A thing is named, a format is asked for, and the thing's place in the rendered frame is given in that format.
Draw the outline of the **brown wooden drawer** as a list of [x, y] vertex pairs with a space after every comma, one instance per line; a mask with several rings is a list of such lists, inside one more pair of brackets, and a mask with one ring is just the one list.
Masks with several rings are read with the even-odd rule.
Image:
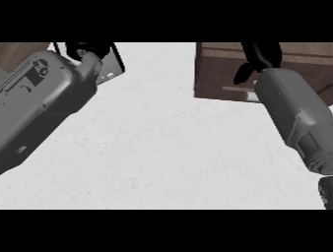
[[[281, 67], [306, 79], [327, 105], [333, 105], [333, 42], [282, 42]], [[195, 59], [195, 97], [247, 102], [253, 82], [234, 85], [234, 76], [245, 62], [240, 42], [198, 42]]]

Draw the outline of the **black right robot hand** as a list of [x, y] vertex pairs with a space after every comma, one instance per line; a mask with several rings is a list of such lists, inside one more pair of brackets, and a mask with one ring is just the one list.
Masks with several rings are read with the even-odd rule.
[[268, 68], [280, 68], [282, 63], [282, 50], [277, 42], [241, 43], [245, 63], [240, 66], [234, 76], [234, 84], [244, 83], [253, 72], [260, 73]]

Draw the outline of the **white panel with black rim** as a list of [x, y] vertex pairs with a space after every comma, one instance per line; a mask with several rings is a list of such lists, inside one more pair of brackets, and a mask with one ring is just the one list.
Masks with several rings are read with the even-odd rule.
[[[78, 66], [81, 64], [80, 61], [77, 61], [74, 58], [68, 56], [66, 46], [63, 42], [53, 42], [49, 45], [47, 49], [57, 52], [72, 62], [74, 66]], [[111, 52], [103, 58], [102, 63], [103, 63], [103, 66], [102, 66], [100, 74], [96, 81], [97, 85], [102, 85], [105, 82], [112, 80], [115, 77], [118, 77], [124, 73], [124, 62], [123, 62], [123, 58], [118, 52], [117, 45], [114, 43], [111, 44]]]

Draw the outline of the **brown wooden cabinet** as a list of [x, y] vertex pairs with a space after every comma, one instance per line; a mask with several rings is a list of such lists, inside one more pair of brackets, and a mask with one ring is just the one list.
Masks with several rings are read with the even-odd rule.
[[26, 58], [47, 48], [49, 42], [0, 42], [0, 68], [12, 72]]

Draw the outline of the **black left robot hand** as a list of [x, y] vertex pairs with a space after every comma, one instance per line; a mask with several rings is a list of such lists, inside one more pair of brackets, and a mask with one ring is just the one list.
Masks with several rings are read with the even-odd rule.
[[83, 59], [78, 54], [80, 50], [93, 52], [96, 56], [103, 59], [111, 52], [112, 44], [109, 42], [66, 42], [65, 49], [66, 55], [77, 61]]

